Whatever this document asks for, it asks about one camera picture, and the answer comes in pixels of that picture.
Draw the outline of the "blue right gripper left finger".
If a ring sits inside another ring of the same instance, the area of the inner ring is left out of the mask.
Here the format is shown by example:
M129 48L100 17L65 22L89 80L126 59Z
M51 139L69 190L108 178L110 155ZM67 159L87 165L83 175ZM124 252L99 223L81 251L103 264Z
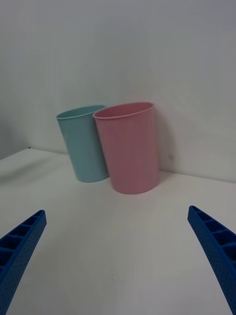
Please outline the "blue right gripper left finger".
M45 211L39 210L0 239L0 314L2 315L7 313L46 224Z

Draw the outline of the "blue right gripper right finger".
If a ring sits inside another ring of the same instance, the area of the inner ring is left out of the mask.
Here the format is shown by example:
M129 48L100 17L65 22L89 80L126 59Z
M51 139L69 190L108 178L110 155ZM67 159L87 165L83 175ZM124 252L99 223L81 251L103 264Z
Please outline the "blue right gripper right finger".
M232 314L236 314L236 235L195 206L189 207L187 220L205 252Z

